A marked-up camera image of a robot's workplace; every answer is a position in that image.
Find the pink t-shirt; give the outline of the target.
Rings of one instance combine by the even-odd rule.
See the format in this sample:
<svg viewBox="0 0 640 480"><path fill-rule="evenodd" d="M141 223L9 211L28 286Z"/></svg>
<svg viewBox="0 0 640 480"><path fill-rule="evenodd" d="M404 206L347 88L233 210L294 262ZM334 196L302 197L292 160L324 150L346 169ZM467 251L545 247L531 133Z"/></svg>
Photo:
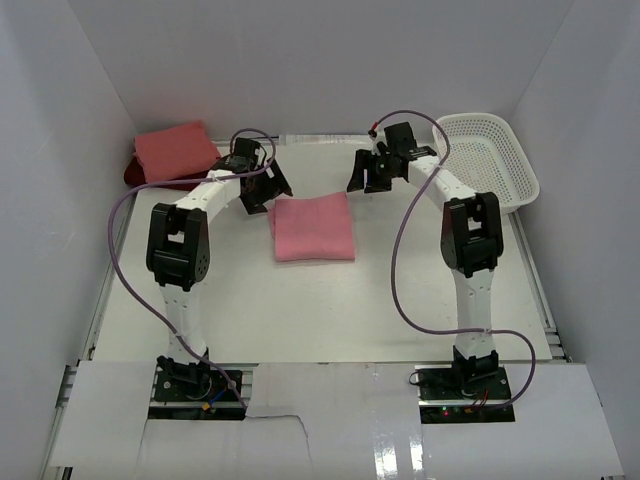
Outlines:
<svg viewBox="0 0 640 480"><path fill-rule="evenodd" d="M268 211L278 262L354 261L352 217L345 192L277 199Z"/></svg>

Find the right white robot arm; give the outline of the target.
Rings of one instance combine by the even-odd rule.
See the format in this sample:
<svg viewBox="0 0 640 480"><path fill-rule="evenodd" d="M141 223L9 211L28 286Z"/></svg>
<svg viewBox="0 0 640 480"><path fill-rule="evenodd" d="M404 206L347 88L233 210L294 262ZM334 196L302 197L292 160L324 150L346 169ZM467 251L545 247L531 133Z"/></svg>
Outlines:
<svg viewBox="0 0 640 480"><path fill-rule="evenodd" d="M478 193L464 184L427 147L404 155L384 146L376 153L357 150L347 190L387 192L396 178L418 188L442 213L440 251L456 289L451 384L459 396L475 398L498 372L490 330L491 286L504 251L499 200L492 192Z"/></svg>

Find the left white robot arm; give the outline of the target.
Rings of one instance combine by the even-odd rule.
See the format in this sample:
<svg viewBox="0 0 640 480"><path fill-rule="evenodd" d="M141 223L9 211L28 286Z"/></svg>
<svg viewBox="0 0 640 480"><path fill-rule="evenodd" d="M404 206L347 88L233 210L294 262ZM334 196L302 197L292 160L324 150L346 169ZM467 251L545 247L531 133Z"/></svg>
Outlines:
<svg viewBox="0 0 640 480"><path fill-rule="evenodd" d="M265 204L276 197L292 194L276 160L250 176L235 176L228 166L219 172L220 176L209 172L204 182L179 200L156 204L147 242L146 266L159 285L165 318L172 325L167 357L187 365L178 373L176 384L191 399L205 396L212 378L206 369L195 365L208 356L199 284L210 266L210 223L235 199L253 215L265 213Z"/></svg>

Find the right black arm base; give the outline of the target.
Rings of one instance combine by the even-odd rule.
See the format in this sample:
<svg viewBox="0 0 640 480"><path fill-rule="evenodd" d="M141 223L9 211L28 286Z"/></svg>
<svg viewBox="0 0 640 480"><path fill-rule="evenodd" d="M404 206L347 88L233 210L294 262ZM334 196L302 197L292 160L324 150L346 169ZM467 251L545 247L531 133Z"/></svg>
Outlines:
<svg viewBox="0 0 640 480"><path fill-rule="evenodd" d="M514 423L511 388L504 367L462 387L449 367L417 367L408 377L417 389L423 425Z"/></svg>

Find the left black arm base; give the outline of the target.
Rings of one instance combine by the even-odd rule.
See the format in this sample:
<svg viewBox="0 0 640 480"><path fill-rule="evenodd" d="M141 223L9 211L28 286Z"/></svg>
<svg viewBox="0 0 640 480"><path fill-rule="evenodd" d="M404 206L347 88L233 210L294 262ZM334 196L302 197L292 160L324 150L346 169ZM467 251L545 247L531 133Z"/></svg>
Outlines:
<svg viewBox="0 0 640 480"><path fill-rule="evenodd" d="M182 364L165 356L156 360L148 418L182 421L242 421L245 408L243 384L247 372L226 369L224 375L202 362Z"/></svg>

